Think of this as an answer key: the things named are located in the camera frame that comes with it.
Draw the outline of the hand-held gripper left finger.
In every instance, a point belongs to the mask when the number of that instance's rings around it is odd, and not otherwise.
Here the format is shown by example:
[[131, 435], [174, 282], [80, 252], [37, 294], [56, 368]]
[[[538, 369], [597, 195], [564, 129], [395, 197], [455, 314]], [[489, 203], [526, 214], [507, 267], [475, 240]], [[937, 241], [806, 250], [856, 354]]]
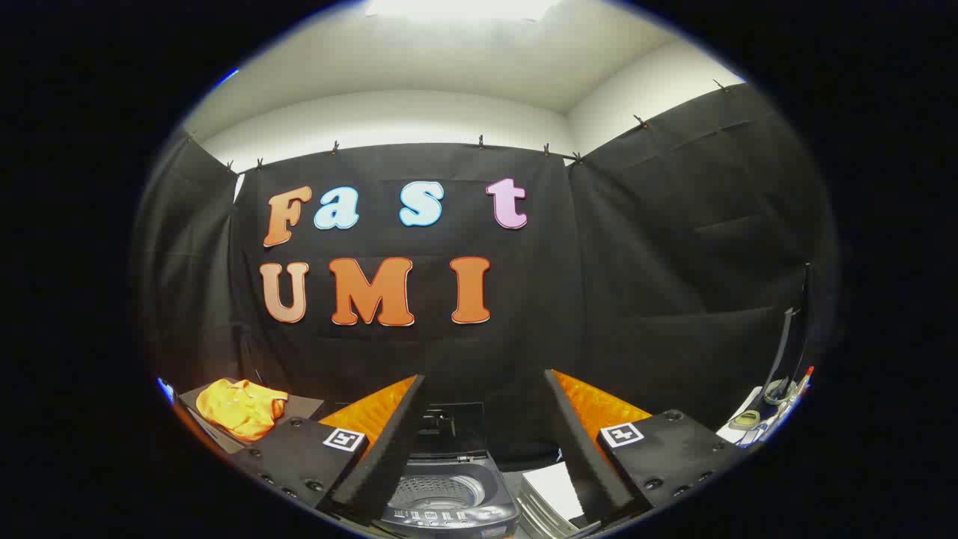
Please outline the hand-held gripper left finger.
[[301, 508], [369, 525], [381, 517], [425, 411], [417, 374], [322, 421], [292, 416], [228, 461]]

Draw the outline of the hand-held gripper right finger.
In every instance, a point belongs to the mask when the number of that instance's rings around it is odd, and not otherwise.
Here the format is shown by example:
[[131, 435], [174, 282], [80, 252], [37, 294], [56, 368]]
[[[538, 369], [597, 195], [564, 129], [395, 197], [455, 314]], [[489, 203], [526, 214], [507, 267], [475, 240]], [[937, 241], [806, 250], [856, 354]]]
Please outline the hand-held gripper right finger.
[[590, 523], [659, 511], [751, 454], [681, 410], [649, 414], [554, 369], [544, 372], [544, 385], [557, 410], [553, 434]]

